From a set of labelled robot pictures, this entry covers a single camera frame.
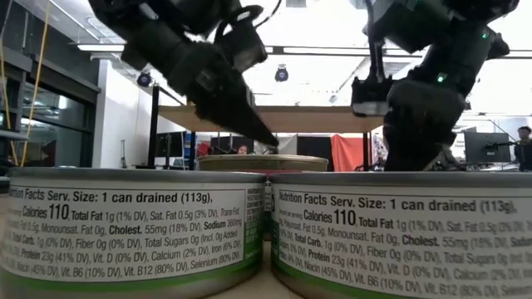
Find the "wooden shelf black frame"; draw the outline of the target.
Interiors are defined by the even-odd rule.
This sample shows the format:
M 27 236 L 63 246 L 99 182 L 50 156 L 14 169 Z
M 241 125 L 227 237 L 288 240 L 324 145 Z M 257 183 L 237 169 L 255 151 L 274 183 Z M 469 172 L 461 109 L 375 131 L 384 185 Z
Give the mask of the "wooden shelf black frame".
M 161 86 L 152 87 L 152 104 L 150 117 L 150 138 L 148 165 L 155 163 L 157 125 L 161 116 L 191 132 L 195 141 L 197 132 L 224 132 L 225 129 L 201 120 L 195 115 L 195 108 L 179 103 L 177 106 L 159 105 L 160 94 L 169 92 Z M 382 125 L 379 116 L 358 117 L 349 106 L 257 106 L 256 112 L 262 121 L 274 133 L 339 133 L 362 135 L 362 167 L 369 170 L 372 162 L 372 131 Z

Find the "grey metal rack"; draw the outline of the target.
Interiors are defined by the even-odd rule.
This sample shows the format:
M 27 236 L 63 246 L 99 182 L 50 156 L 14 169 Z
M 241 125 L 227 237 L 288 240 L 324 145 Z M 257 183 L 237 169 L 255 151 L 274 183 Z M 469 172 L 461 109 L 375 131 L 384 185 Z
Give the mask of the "grey metal rack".
M 15 165 L 22 162 L 22 145 L 28 140 L 22 129 L 23 102 L 32 60 L 0 47 L 0 157 Z

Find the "black computer monitor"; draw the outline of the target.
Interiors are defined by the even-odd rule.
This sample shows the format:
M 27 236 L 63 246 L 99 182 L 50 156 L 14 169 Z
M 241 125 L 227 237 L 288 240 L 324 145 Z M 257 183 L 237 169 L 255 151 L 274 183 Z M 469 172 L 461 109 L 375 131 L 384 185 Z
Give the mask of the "black computer monitor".
M 509 163 L 510 138 L 506 133 L 465 132 L 465 160 L 472 164 Z

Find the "black screen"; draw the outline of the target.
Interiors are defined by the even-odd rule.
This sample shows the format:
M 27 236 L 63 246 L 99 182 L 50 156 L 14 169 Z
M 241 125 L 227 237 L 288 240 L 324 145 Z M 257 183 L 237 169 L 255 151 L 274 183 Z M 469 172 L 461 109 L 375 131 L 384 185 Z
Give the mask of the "black screen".
M 157 135 L 156 154 L 157 158 L 177 158 L 184 156 L 185 132 L 177 131 L 161 133 Z

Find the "long ceiling light strip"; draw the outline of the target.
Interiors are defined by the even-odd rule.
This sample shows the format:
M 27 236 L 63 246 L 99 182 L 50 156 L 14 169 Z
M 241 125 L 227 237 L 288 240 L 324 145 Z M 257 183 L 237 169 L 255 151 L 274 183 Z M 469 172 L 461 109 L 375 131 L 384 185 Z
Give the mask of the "long ceiling light strip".
M 79 50 L 90 53 L 122 53 L 122 44 L 76 44 Z M 270 55 L 301 55 L 301 56 L 370 56 L 367 47 L 286 47 L 266 46 L 265 50 Z M 423 57 L 427 50 L 409 53 L 400 48 L 388 47 L 383 49 L 383 56 L 389 57 Z M 502 59 L 532 59 L 532 50 L 511 50 Z

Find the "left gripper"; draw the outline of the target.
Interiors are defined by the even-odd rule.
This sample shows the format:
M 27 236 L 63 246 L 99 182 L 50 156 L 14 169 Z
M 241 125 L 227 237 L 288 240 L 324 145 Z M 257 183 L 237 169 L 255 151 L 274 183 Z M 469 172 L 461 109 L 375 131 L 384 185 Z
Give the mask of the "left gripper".
M 195 104 L 195 114 L 225 131 L 265 145 L 278 140 L 250 106 L 243 73 L 254 66 L 252 47 L 174 45 L 168 50 L 168 85 Z

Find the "pink blue label can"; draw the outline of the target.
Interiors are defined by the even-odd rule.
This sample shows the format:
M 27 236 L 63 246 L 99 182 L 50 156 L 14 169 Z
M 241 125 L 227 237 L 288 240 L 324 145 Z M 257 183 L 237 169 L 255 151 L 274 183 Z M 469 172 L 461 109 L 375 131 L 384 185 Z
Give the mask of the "pink blue label can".
M 326 172 L 328 160 L 296 154 L 216 154 L 197 159 L 197 170 L 253 173 Z

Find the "orange red cloth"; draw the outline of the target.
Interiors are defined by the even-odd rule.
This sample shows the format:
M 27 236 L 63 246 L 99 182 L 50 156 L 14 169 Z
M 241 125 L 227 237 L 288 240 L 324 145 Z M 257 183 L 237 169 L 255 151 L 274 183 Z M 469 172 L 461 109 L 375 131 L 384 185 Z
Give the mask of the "orange red cloth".
M 332 162 L 335 172 L 351 172 L 363 164 L 363 139 L 354 137 L 331 137 Z

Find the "white hanging cloth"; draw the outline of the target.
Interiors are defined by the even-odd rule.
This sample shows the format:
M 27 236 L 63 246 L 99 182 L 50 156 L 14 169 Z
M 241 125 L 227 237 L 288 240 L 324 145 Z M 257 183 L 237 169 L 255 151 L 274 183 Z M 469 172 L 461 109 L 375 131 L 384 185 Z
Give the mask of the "white hanging cloth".
M 296 135 L 278 137 L 278 142 L 277 149 L 279 154 L 298 154 L 298 137 Z

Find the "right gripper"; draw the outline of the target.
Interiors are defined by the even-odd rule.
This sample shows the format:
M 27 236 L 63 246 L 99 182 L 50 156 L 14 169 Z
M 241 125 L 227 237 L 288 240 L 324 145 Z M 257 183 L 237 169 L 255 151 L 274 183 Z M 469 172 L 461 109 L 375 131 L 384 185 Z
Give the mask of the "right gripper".
M 452 145 L 453 128 L 466 101 L 457 91 L 412 80 L 397 81 L 387 95 L 383 133 L 387 142 L 386 171 L 424 171 Z

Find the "black partition panel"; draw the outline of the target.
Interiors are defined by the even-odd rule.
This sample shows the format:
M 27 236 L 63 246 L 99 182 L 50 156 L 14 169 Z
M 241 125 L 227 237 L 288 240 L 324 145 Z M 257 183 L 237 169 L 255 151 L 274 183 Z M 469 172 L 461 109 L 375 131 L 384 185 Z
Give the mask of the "black partition panel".
M 297 153 L 299 155 L 324 158 L 328 161 L 327 171 L 334 171 L 330 137 L 299 136 L 297 138 Z
M 254 151 L 254 141 L 237 135 L 213 137 L 210 141 L 208 154 L 237 154 L 237 149 L 241 145 L 246 145 L 249 148 L 249 154 Z

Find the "green label tuna can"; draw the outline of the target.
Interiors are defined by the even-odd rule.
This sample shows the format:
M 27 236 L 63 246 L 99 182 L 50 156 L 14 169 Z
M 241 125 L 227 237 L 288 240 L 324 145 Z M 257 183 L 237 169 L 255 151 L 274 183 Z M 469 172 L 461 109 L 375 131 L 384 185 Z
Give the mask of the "green label tuna can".
M 305 299 L 532 299 L 532 174 L 271 178 L 271 261 Z
M 15 168 L 2 299 L 200 299 L 262 264 L 263 174 Z

